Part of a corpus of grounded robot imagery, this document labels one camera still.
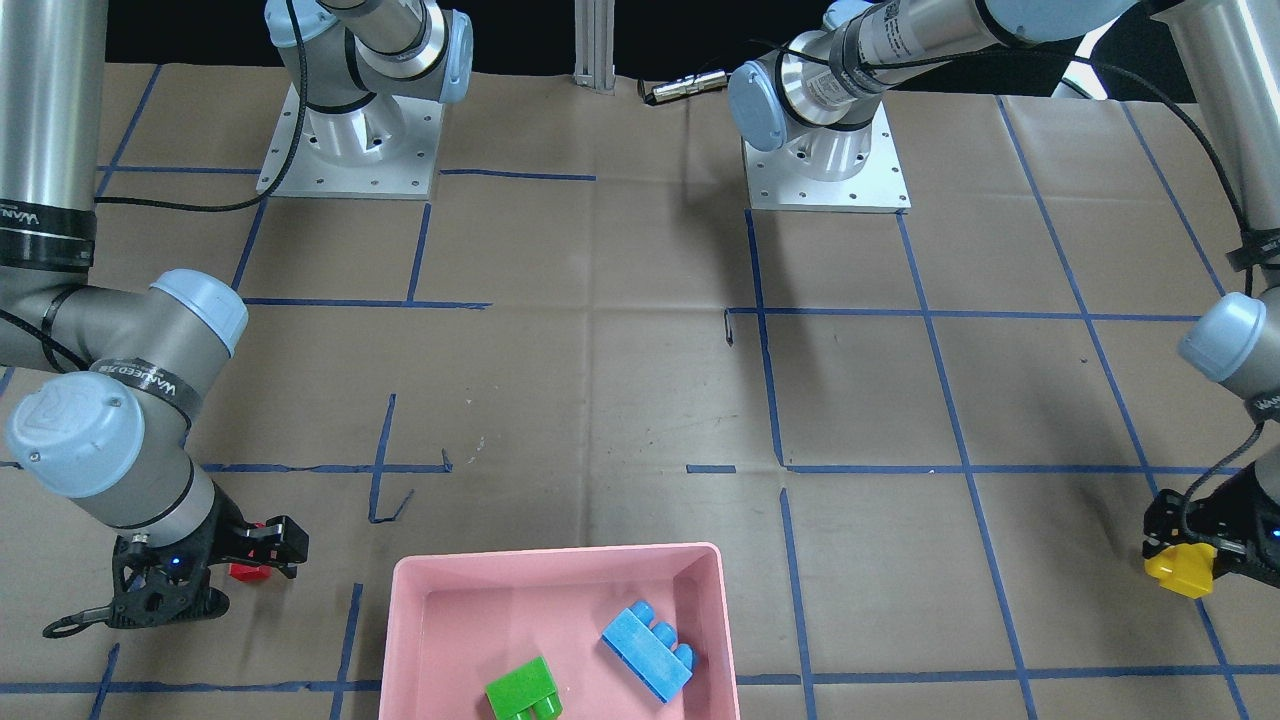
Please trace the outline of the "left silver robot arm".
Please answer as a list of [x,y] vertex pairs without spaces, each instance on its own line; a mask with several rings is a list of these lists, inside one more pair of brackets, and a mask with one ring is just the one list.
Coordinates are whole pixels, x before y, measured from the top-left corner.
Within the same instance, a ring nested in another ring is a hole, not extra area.
[[[739,133],[777,152],[823,131],[865,136],[882,96],[934,68],[988,58],[1060,60],[1051,44],[1083,36],[1126,1],[840,1],[826,28],[769,44],[730,74]],[[1149,91],[1204,150],[1239,232],[1233,270],[1265,286],[1224,295],[1183,336],[1180,356],[1235,395],[1253,425],[1244,447],[1277,421],[1277,4],[1147,1],[1166,26],[1199,104],[1193,120],[1132,70],[1096,68]],[[1143,519],[1146,573],[1197,600],[1220,577],[1277,584],[1277,452],[1198,498],[1164,489]]]

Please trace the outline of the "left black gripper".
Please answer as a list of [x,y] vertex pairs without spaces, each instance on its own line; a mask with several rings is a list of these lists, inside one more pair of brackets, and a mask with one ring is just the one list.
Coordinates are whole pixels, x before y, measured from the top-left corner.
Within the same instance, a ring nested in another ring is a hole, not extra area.
[[1215,538],[1215,579],[1234,574],[1277,588],[1277,502],[1248,466],[1203,498],[1161,489],[1144,511],[1142,556],[1156,557],[1202,534]]

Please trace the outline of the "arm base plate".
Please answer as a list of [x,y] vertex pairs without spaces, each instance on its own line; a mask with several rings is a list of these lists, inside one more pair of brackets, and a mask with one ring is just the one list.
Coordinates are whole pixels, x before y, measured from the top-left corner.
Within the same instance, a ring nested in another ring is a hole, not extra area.
[[861,129],[814,129],[772,152],[741,145],[755,210],[893,214],[913,206],[883,105]]
[[256,192],[276,197],[428,201],[445,105],[378,95],[360,109],[326,114],[308,109],[293,161],[284,163],[300,96],[289,88],[268,145]]

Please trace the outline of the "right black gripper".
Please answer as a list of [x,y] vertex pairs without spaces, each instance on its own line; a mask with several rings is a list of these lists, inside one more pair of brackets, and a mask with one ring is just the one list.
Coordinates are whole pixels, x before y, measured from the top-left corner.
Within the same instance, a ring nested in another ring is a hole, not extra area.
[[276,516],[251,527],[239,506],[223,489],[196,532],[170,547],[170,579],[177,584],[201,583],[205,570],[230,562],[236,582],[265,582],[274,573],[296,578],[308,560],[308,533],[289,516]]

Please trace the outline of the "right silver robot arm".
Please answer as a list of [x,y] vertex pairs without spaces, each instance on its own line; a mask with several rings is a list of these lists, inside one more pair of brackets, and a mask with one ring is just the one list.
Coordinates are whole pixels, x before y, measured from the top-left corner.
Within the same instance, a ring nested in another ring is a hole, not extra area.
[[116,534],[116,578],[166,592],[237,562],[294,578],[308,537],[246,521],[184,447],[248,313],[228,284],[170,270],[146,291],[87,282],[105,1],[3,4],[3,363],[52,379],[12,414],[23,468]]

